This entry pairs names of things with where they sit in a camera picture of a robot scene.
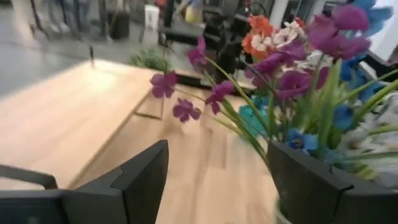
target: purple flower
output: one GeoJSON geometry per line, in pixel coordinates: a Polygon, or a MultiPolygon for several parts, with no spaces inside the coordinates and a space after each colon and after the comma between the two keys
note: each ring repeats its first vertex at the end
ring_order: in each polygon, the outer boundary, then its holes
{"type": "Polygon", "coordinates": [[[198,38],[197,47],[188,51],[189,61],[192,64],[192,67],[195,69],[195,71],[198,72],[203,71],[203,68],[206,65],[205,51],[206,51],[205,38],[200,36],[198,38]]]}
{"type": "Polygon", "coordinates": [[[370,42],[364,37],[349,40],[339,34],[339,30],[366,31],[368,27],[368,17],[363,9],[345,5],[335,10],[331,18],[315,16],[308,28],[308,40],[314,48],[334,58],[351,58],[366,51],[370,42]]]}
{"type": "Polygon", "coordinates": [[[308,74],[288,71],[279,79],[277,96],[280,99],[293,98],[304,94],[310,85],[311,79],[308,74]]]}
{"type": "Polygon", "coordinates": [[[245,76],[252,78],[254,86],[263,86],[264,80],[269,80],[277,68],[281,65],[292,66],[295,60],[305,60],[307,53],[304,51],[304,44],[301,40],[293,40],[290,44],[281,47],[278,51],[270,54],[266,59],[254,64],[253,68],[256,69],[261,77],[256,76],[250,69],[247,69],[245,76]]]}
{"type": "Polygon", "coordinates": [[[166,96],[170,98],[174,93],[174,86],[177,84],[177,74],[172,71],[168,74],[155,74],[150,83],[153,85],[152,94],[156,98],[163,98],[166,96]]]}
{"type": "Polygon", "coordinates": [[[369,29],[366,11],[352,4],[337,8],[332,17],[339,30],[367,31],[369,29]]]}
{"type": "Polygon", "coordinates": [[[180,121],[185,123],[189,118],[198,120],[200,117],[200,110],[194,108],[192,102],[178,98],[178,104],[173,107],[173,115],[176,118],[180,118],[180,121]]]}
{"type": "Polygon", "coordinates": [[[223,81],[221,84],[213,88],[213,93],[206,99],[205,104],[211,105],[214,114],[220,112],[221,108],[219,102],[222,102],[224,97],[230,94],[234,89],[231,81],[223,81]]]}
{"type": "MultiPolygon", "coordinates": [[[[313,71],[309,74],[309,79],[311,80],[314,76],[313,71]]],[[[323,67],[321,70],[319,70],[319,76],[318,76],[318,82],[317,82],[317,89],[321,89],[323,85],[326,83],[326,79],[328,78],[329,75],[329,68],[328,67],[323,67]]]]}
{"type": "Polygon", "coordinates": [[[337,34],[332,37],[327,44],[320,46],[319,50],[333,58],[342,58],[346,60],[367,51],[370,45],[371,42],[364,37],[347,39],[342,34],[337,34]]]}

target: floor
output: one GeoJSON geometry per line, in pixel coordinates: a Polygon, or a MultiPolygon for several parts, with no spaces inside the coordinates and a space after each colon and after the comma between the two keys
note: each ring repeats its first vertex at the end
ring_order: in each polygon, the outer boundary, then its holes
{"type": "MultiPolygon", "coordinates": [[[[38,42],[32,38],[32,20],[26,0],[13,0],[14,9],[0,7],[0,97],[50,77],[89,56],[88,44],[74,40],[38,42]]],[[[150,31],[139,43],[136,27],[125,42],[93,43],[96,57],[126,63],[142,46],[154,45],[150,31]]],[[[174,46],[169,59],[174,67],[190,69],[183,53],[174,46]]],[[[180,86],[206,97],[209,93],[180,86]]],[[[170,162],[158,224],[267,224],[272,223],[276,190],[260,158],[235,134],[202,117],[181,124],[171,107],[180,93],[166,103],[163,120],[133,116],[114,141],[82,177],[81,184],[112,169],[159,139],[169,141],[170,162]]],[[[194,101],[200,109],[203,102],[194,101]]],[[[238,107],[243,102],[231,98],[238,107]]],[[[158,111],[158,101],[149,100],[144,111],[158,111]]]]}

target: white object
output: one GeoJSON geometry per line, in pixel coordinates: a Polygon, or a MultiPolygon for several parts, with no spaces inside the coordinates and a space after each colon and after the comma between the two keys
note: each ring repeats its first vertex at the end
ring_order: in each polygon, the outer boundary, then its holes
{"type": "Polygon", "coordinates": [[[160,11],[158,7],[145,5],[145,26],[157,29],[159,13],[160,11]]]}
{"type": "Polygon", "coordinates": [[[378,0],[375,8],[392,6],[394,14],[392,17],[384,22],[384,27],[380,32],[370,37],[372,45],[370,51],[379,57],[381,61],[386,62],[390,58],[395,47],[398,45],[398,1],[396,0],[378,0]]]}
{"type": "Polygon", "coordinates": [[[289,0],[278,0],[278,1],[275,1],[274,6],[272,7],[269,22],[276,29],[280,28],[280,25],[284,18],[284,14],[285,14],[288,3],[289,3],[289,0]]]}

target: flower vase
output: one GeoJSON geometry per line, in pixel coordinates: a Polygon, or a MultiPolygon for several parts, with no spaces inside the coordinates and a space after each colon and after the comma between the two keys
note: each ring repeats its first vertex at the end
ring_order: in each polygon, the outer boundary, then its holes
{"type": "Polygon", "coordinates": [[[192,0],[185,11],[185,20],[190,23],[202,22],[203,2],[202,0],[192,0]]]}

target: blue flower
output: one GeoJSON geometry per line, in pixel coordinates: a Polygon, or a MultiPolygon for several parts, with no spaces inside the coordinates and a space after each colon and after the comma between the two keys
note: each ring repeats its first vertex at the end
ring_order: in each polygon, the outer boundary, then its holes
{"type": "Polygon", "coordinates": [[[368,15],[369,29],[364,33],[366,37],[376,34],[383,29],[384,21],[393,15],[392,7],[373,8],[376,0],[355,0],[354,5],[365,10],[368,15]]]}
{"type": "MultiPolygon", "coordinates": [[[[263,120],[267,121],[267,113],[265,109],[264,108],[259,109],[259,112],[263,120]]],[[[259,134],[262,136],[267,136],[266,130],[261,125],[260,121],[257,119],[257,116],[254,115],[254,112],[249,105],[240,106],[239,115],[242,116],[244,120],[248,122],[248,124],[245,123],[244,125],[253,136],[257,137],[259,134]]]]}
{"type": "Polygon", "coordinates": [[[268,97],[266,96],[256,96],[252,95],[251,100],[254,103],[254,106],[256,106],[257,109],[263,109],[265,106],[268,106],[268,97]]]}
{"type": "Polygon", "coordinates": [[[353,67],[359,62],[358,58],[344,60],[341,64],[340,80],[350,81],[352,79],[353,67]]]}
{"type": "Polygon", "coordinates": [[[318,138],[312,134],[302,134],[298,129],[290,129],[287,133],[286,145],[311,155],[318,149],[318,138]]]}
{"type": "Polygon", "coordinates": [[[375,95],[378,91],[380,91],[384,87],[385,85],[382,85],[380,83],[372,84],[363,91],[359,92],[358,98],[359,100],[361,100],[362,103],[365,103],[370,99],[370,97],[375,95]]]}
{"type": "Polygon", "coordinates": [[[353,124],[354,111],[348,105],[339,105],[333,113],[333,126],[346,131],[353,124]]]}
{"type": "Polygon", "coordinates": [[[348,82],[350,90],[355,90],[356,88],[365,85],[369,81],[362,70],[355,70],[354,74],[355,76],[353,76],[351,80],[348,82]]]}

